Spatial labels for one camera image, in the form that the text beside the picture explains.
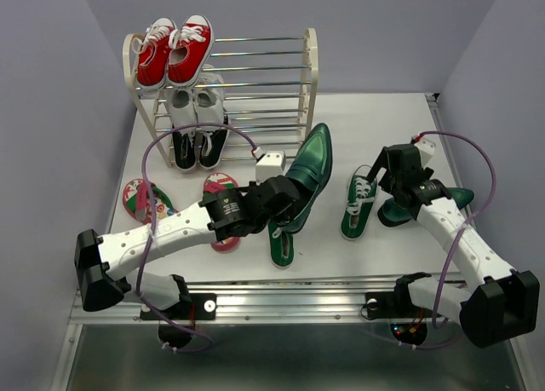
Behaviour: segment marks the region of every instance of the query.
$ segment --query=lavender wall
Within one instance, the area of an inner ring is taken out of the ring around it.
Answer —
[[[496,165],[498,188],[477,220],[479,231],[518,270],[545,283],[543,134],[545,134],[545,0],[496,0],[439,97],[447,129],[476,140]],[[477,195],[490,190],[482,159],[453,143],[462,180]],[[545,371],[545,302],[527,336]]]
[[[123,38],[166,16],[209,17],[217,37],[318,34],[320,91],[441,91],[494,0],[87,0],[120,59]],[[278,47],[277,43],[266,43]],[[217,44],[221,51],[262,43]],[[290,56],[255,57],[251,65],[281,65]],[[243,58],[213,60],[241,66]],[[238,72],[240,81],[280,78],[278,72]]]
[[[134,113],[85,0],[0,0],[0,389],[49,389],[77,233],[104,231]]]

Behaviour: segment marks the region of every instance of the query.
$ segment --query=red canvas shoe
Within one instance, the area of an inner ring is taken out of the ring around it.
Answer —
[[[144,40],[133,42],[133,51],[138,56],[136,79],[145,90],[160,88],[166,79],[165,67],[169,59],[169,35],[176,29],[175,23],[167,18],[157,19],[146,29]]]
[[[170,33],[169,46],[169,81],[192,87],[214,46],[210,22],[200,14],[191,16],[181,29]]]

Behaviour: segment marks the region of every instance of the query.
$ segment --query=green canvas shoe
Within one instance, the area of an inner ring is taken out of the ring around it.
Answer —
[[[316,124],[286,172],[286,177],[299,190],[301,199],[286,210],[284,219],[278,222],[278,226],[285,232],[298,233],[302,230],[314,201],[330,180],[332,168],[330,129],[326,124]]]
[[[366,178],[371,167],[360,165],[348,182],[347,208],[341,222],[344,239],[355,240],[364,233],[375,202],[377,183]]]
[[[475,198],[475,194],[471,189],[448,189],[459,210],[468,206],[471,201],[473,201],[473,198]],[[377,215],[378,219],[380,219],[382,225],[385,227],[398,227],[412,219],[409,211],[393,202],[393,198],[387,199],[386,202],[384,202],[384,205],[378,210]]]
[[[272,263],[284,269],[293,262],[293,237],[273,221],[269,222],[268,228]]]

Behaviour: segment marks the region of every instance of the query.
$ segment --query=colorful sandal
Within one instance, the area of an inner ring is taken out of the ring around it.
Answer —
[[[215,172],[206,177],[203,184],[203,194],[218,193],[225,189],[232,189],[238,187],[237,182],[229,175],[222,172]],[[240,243],[240,238],[237,236],[220,240],[218,242],[212,242],[210,245],[218,252],[226,253],[237,249]]]
[[[157,188],[154,183],[152,183],[152,190],[155,197],[157,219],[164,219],[177,212],[169,197]],[[123,206],[129,212],[129,215],[144,225],[152,221],[152,211],[148,198],[146,184],[141,178],[129,181],[123,190]]]

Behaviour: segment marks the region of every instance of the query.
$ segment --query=green shoe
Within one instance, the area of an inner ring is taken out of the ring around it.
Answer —
[[[324,190],[333,168],[333,147],[327,125],[314,126],[286,173],[299,190],[301,199],[289,208],[278,225],[288,233],[298,233],[307,221],[310,209]]]
[[[466,188],[448,188],[452,198],[456,201],[456,206],[459,210],[468,206],[475,194],[471,189]],[[378,219],[381,220],[382,225],[385,227],[398,227],[403,225],[412,219],[409,211],[401,208],[395,202],[393,198],[388,199],[384,205],[378,210]]]
[[[360,238],[367,225],[376,197],[376,179],[369,181],[365,177],[370,169],[369,165],[360,165],[350,177],[347,209],[341,223],[341,235],[344,239]]]
[[[293,262],[293,236],[284,232],[273,221],[269,222],[268,228],[272,263],[284,269]]]

